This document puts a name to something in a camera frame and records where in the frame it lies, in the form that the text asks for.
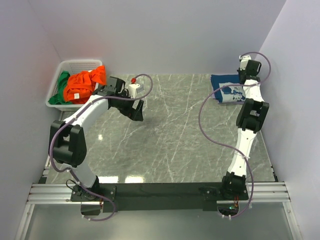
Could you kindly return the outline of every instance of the marble tabletop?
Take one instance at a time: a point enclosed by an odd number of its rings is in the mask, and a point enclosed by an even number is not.
[[[134,75],[115,75],[129,82]],[[115,108],[102,114],[85,135],[88,162],[102,183],[220,182],[234,151],[208,141],[198,126],[199,108],[212,92],[209,74],[152,75],[153,90],[144,99],[143,122],[132,121]],[[147,77],[139,77],[145,93]],[[235,146],[238,104],[209,99],[201,123],[213,139]],[[62,119],[70,116],[64,112]],[[262,135],[252,145],[254,180],[273,182],[273,169]],[[65,183],[69,173],[50,169],[47,183]]]

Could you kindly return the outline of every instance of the wall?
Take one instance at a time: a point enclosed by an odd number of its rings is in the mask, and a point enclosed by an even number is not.
[[[0,3],[0,239],[16,235],[59,117],[45,97],[60,59],[26,0]]]
[[[273,66],[262,132],[305,240],[320,235],[319,12],[317,0],[288,0],[260,50]]]
[[[62,59],[112,73],[233,73],[285,0],[29,0]]]

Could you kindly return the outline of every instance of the orange garment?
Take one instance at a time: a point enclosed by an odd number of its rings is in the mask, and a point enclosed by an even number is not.
[[[63,90],[63,98],[73,104],[85,104],[93,91],[96,83],[107,84],[105,66],[99,66],[91,72],[82,71],[69,77]]]

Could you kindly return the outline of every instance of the laundry basket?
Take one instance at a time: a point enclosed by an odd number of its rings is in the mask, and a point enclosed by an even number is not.
[[[60,77],[63,71],[68,71],[70,73],[70,76],[72,76],[82,71],[90,71],[96,69],[99,66],[102,66],[102,61],[93,59],[67,60],[61,62],[52,79],[52,83],[50,85],[50,89],[46,97],[45,104],[50,108],[56,108],[63,112],[77,111],[79,108],[83,106],[83,104],[52,105],[48,102],[52,96],[58,93],[58,78]]]

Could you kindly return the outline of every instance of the purple cable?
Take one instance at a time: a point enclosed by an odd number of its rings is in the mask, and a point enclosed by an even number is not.
[[[257,52],[257,51],[250,51],[250,52],[247,52],[245,54],[242,54],[241,57],[243,57],[244,55],[247,55],[247,54],[258,54],[258,55],[261,55],[262,57],[265,58],[265,60],[267,61],[268,65],[269,65],[269,72],[267,74],[267,76],[265,77],[264,80],[262,80],[261,82],[259,82],[258,84],[262,84],[263,82],[265,82],[269,76],[270,76],[270,73],[271,73],[271,63],[269,61],[269,59],[262,53],[260,52]],[[227,148],[230,148],[232,150],[235,150],[237,151],[238,153],[240,153],[242,156],[243,156],[243,159],[245,160],[245,163],[247,165],[247,168],[248,168],[248,171],[249,171],[249,174],[250,174],[250,177],[251,177],[251,184],[252,184],[252,187],[251,187],[251,194],[250,194],[250,198],[249,198],[249,201],[248,203],[246,204],[246,206],[237,214],[237,215],[234,215],[234,216],[231,216],[231,218],[235,218],[235,217],[238,217],[240,216],[242,213],[244,213],[248,207],[250,206],[250,203],[252,201],[252,198],[253,198],[253,194],[254,194],[254,176],[253,176],[253,173],[252,173],[252,170],[250,168],[250,165],[249,165],[249,161],[247,159],[247,156],[244,155],[244,153],[242,151],[240,151],[239,149],[237,149],[236,147],[234,146],[231,146],[231,145],[228,145],[228,144],[224,144],[224,143],[221,143],[221,142],[218,142],[218,141],[215,141],[213,139],[211,139],[204,131],[202,125],[201,125],[201,113],[202,113],[202,110],[204,108],[204,105],[205,103],[207,102],[207,100],[213,95],[215,94],[217,91],[220,91],[221,89],[223,88],[226,88],[226,87],[253,87],[253,86],[256,86],[256,84],[251,84],[251,85],[245,85],[245,84],[229,84],[229,85],[225,85],[225,86],[222,86],[222,87],[219,87],[218,89],[214,90],[212,93],[210,93],[206,98],[205,100],[203,101],[203,103],[201,104],[201,107],[200,107],[200,110],[199,110],[199,115],[198,115],[198,123],[199,123],[199,128],[200,128],[200,131],[202,132],[202,134],[212,143],[214,144],[218,144],[220,146],[223,146],[223,147],[227,147]]]
[[[58,131],[56,131],[56,133],[54,134],[52,140],[51,140],[51,143],[50,143],[50,147],[49,147],[49,158],[50,158],[50,163],[53,167],[53,169],[55,171],[57,171],[58,173],[63,173],[64,171],[67,171],[69,170],[71,175],[74,177],[74,179],[80,183],[79,185],[82,187],[83,190],[85,190],[87,193],[93,195],[93,196],[96,196],[98,198],[101,198],[107,202],[110,202],[113,206],[113,211],[112,213],[105,217],[105,218],[101,218],[101,219],[94,219],[94,218],[89,218],[87,216],[84,216],[84,218],[90,220],[90,221],[94,221],[94,222],[101,222],[101,221],[104,221],[104,220],[108,220],[110,219],[114,214],[115,212],[117,211],[117,206],[115,205],[115,203],[113,201],[111,201],[109,198],[105,197],[105,196],[102,196],[102,195],[99,195],[99,194],[96,194],[92,191],[90,191],[89,189],[87,189],[80,181],[79,181],[79,178],[76,176],[76,174],[74,173],[74,171],[70,168],[70,167],[66,167],[64,169],[59,169],[56,164],[55,164],[55,161],[54,161],[54,158],[53,158],[53,151],[54,151],[54,145],[55,145],[55,142],[58,138],[58,135],[66,128],[68,127],[70,124],[72,124],[77,118],[79,118],[92,104],[94,104],[95,102],[99,101],[99,100],[102,100],[102,99],[117,99],[117,100],[124,100],[124,101],[136,101],[136,100],[140,100],[140,99],[143,99],[145,98],[146,96],[149,95],[149,93],[151,92],[153,86],[154,86],[154,82],[151,78],[150,75],[148,74],[139,74],[137,76],[135,76],[134,78],[137,79],[138,77],[141,77],[141,76],[146,76],[150,79],[150,89],[149,91],[143,95],[143,96],[140,96],[140,97],[136,97],[136,98],[122,98],[122,97],[118,97],[118,96],[102,96],[102,97],[99,97],[99,98],[96,98],[94,99],[90,104],[87,104],[76,116],[75,118],[71,119],[70,121],[66,122],[61,128],[58,129]]]

